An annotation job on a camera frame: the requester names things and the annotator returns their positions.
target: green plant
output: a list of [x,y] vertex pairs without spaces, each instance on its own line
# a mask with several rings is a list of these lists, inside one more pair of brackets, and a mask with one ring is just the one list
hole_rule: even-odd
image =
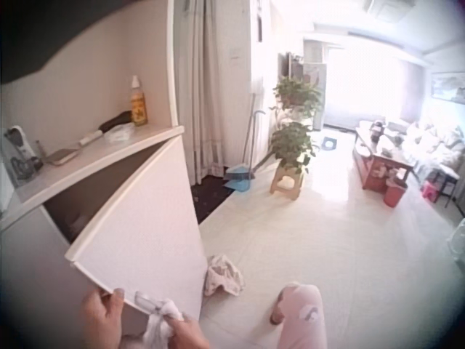
[[318,81],[311,85],[301,80],[285,77],[273,90],[283,111],[298,108],[306,117],[313,117],[320,107],[321,93],[317,85]]
[[279,165],[284,169],[295,168],[297,174],[305,169],[308,173],[310,156],[315,156],[310,128],[299,122],[291,122],[275,131],[271,138],[271,154],[280,159]]

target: picture frame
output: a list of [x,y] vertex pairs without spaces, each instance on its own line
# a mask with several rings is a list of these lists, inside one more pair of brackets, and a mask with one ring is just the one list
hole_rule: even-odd
[[433,73],[431,96],[439,100],[465,104],[465,71]]

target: hand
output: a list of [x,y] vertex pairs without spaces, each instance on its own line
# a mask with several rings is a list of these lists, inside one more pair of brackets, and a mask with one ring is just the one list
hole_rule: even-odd
[[124,290],[103,295],[99,290],[89,293],[82,303],[86,342],[91,349],[118,349],[121,341],[121,313]]
[[185,314],[184,321],[165,316],[165,321],[172,327],[174,335],[169,342],[169,349],[209,349],[209,341],[203,336],[198,322]]

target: white sofa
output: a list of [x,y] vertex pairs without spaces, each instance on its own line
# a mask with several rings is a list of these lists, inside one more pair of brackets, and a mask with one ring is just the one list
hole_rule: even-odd
[[459,127],[412,124],[402,148],[407,159],[414,163],[413,171],[420,183],[439,165],[459,172],[465,159],[465,139]]

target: wooden coffee table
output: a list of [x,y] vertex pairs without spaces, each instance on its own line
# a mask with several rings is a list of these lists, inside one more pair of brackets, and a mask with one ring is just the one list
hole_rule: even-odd
[[386,191],[386,178],[379,178],[374,175],[381,165],[388,169],[405,169],[402,180],[404,182],[407,180],[413,166],[405,159],[401,149],[394,148],[392,157],[385,156],[381,154],[381,149],[378,150],[378,144],[371,140],[369,129],[358,127],[355,131],[357,135],[352,154],[357,164],[363,189],[370,189],[380,193]]

